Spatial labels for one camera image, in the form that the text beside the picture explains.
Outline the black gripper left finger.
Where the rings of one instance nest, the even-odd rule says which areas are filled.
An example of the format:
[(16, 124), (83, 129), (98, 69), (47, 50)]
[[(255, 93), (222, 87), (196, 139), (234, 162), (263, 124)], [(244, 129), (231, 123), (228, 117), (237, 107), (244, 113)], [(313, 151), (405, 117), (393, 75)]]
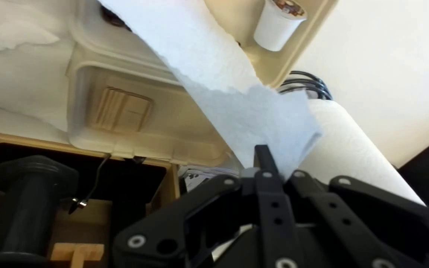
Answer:
[(243, 180), (217, 175), (122, 229), (112, 245), (116, 268), (195, 268), (246, 223)]

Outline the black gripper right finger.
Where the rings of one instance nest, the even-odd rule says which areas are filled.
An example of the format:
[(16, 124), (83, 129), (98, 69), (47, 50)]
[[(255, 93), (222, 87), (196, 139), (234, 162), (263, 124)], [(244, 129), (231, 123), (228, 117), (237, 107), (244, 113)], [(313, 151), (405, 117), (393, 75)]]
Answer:
[(255, 147), (263, 263), (277, 268), (429, 268), (429, 206), (348, 175), (280, 175)]

